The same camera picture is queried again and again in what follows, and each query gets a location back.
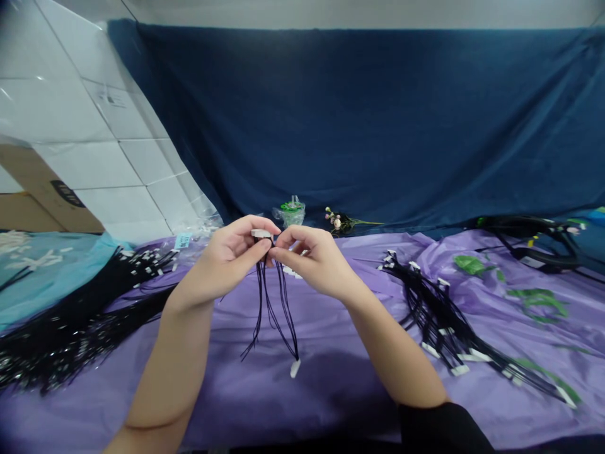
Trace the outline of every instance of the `cable bundle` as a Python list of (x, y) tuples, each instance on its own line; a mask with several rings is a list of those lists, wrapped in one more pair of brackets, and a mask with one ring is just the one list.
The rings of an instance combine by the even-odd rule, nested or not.
[[(270, 233), (266, 230), (253, 230), (252, 236), (254, 237), (255, 243), (259, 240), (259, 238), (269, 238), (271, 237)], [(292, 378), (296, 377), (298, 369), (301, 364), (301, 360), (298, 354), (298, 339), (296, 338), (296, 330), (294, 328), (294, 321), (292, 319), (292, 314), (290, 313), (290, 304), (288, 302), (288, 292), (285, 284), (285, 275), (284, 275), (284, 267), (281, 263), (275, 262), (277, 269), (277, 279), (279, 280), (279, 294), (282, 302), (282, 310), (284, 311), (285, 321), (288, 325), (288, 329), (290, 330), (290, 335), (292, 336), (292, 345), (285, 338), (284, 332), (282, 331), (282, 327), (277, 321), (277, 317), (275, 315), (275, 311), (271, 304), (271, 300), (269, 299), (269, 292), (267, 290), (267, 278), (266, 278), (266, 269), (267, 269), (267, 260), (268, 254), (265, 254), (263, 260), (256, 264), (256, 276), (258, 278), (258, 316), (256, 318), (256, 325), (253, 331), (252, 342), (246, 347), (246, 349), (241, 354), (241, 360), (243, 361), (248, 353), (256, 346), (258, 342), (258, 335), (260, 333), (260, 327), (263, 317), (263, 292), (265, 295), (265, 304), (267, 306), (267, 313), (269, 314), (269, 324), (273, 329), (277, 329), (282, 340), (284, 341), (285, 346), (288, 348), (292, 356), (294, 357), (294, 363), (292, 364), (292, 368), (290, 370), (290, 376)]]
[(422, 335), (421, 346), (443, 361), (454, 376), (470, 370), (465, 362), (488, 363), (515, 385), (527, 383), (571, 408), (576, 408), (562, 387), (546, 381), (481, 340), (449, 297), (447, 281), (438, 279), (437, 284), (431, 282), (422, 275), (420, 267), (414, 262), (410, 262), (409, 266), (402, 266), (397, 261), (395, 251), (388, 251), (384, 260), (386, 264), (381, 265), (379, 269), (401, 279), (405, 288), (410, 313), (400, 324), (405, 330), (417, 325)]
[(75, 376), (89, 362), (83, 360), (89, 328), (119, 296), (164, 274), (177, 253), (118, 247), (89, 282), (0, 337), (0, 390), (17, 384), (44, 395)]

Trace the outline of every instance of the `left hand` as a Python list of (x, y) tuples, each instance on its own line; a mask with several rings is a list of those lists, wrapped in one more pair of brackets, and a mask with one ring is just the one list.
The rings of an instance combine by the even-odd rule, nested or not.
[(258, 243), (252, 229), (264, 229), (273, 235), (281, 232), (271, 220), (245, 216), (217, 230), (202, 256), (177, 285), (170, 297), (174, 304), (190, 308), (212, 303), (233, 290), (271, 247), (269, 239)]

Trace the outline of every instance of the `green leaf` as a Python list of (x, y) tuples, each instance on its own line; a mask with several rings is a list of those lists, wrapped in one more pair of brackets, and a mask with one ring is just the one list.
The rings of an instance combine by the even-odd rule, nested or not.
[(569, 315), (569, 312), (563, 307), (563, 304), (551, 296), (532, 296), (530, 298), (525, 298), (523, 305), (526, 308), (531, 306), (549, 306), (556, 309), (559, 312), (558, 315), (561, 317), (567, 317)]
[(485, 272), (485, 266), (481, 260), (470, 255), (458, 255), (454, 258), (454, 263), (463, 271), (471, 276), (479, 276)]
[(589, 355), (594, 356), (594, 354), (590, 350), (583, 349), (581, 347), (569, 346), (569, 345), (565, 345), (565, 344), (553, 344), (553, 347), (562, 348), (562, 349), (566, 349), (566, 350), (577, 351), (577, 352), (580, 352), (580, 353), (589, 354)]
[(547, 289), (527, 289), (527, 290), (508, 290), (507, 294), (516, 296), (517, 298), (529, 298), (532, 296), (551, 296), (554, 297), (554, 293)]
[(582, 399), (578, 393), (567, 383), (565, 383), (559, 376), (556, 376), (552, 372), (547, 371), (546, 369), (538, 366), (536, 363), (525, 359), (525, 358), (517, 358), (516, 361), (523, 367), (531, 370), (535, 370), (538, 372), (542, 372), (544, 375), (548, 376), (558, 387), (563, 388), (563, 390), (567, 393), (567, 395), (572, 399), (572, 401), (578, 405), (582, 403)]

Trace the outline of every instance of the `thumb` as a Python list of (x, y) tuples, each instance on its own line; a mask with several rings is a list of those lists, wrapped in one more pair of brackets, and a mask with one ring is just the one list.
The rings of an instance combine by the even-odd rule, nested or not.
[(296, 271), (298, 274), (301, 274), (301, 271), (305, 266), (305, 262), (309, 260), (308, 258), (298, 255), (292, 251), (289, 251), (288, 249), (277, 247), (269, 251), (269, 257), (277, 260), (283, 265), (292, 268), (292, 270)]
[(263, 238), (235, 260), (238, 268), (241, 267), (243, 272), (248, 271), (263, 259), (270, 247), (271, 241)]

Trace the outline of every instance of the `cardboard box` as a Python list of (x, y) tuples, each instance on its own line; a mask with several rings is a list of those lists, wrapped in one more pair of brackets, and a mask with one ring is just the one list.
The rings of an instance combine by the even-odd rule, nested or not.
[(31, 148), (0, 145), (0, 165), (25, 194), (0, 195), (0, 229), (102, 233), (103, 225)]

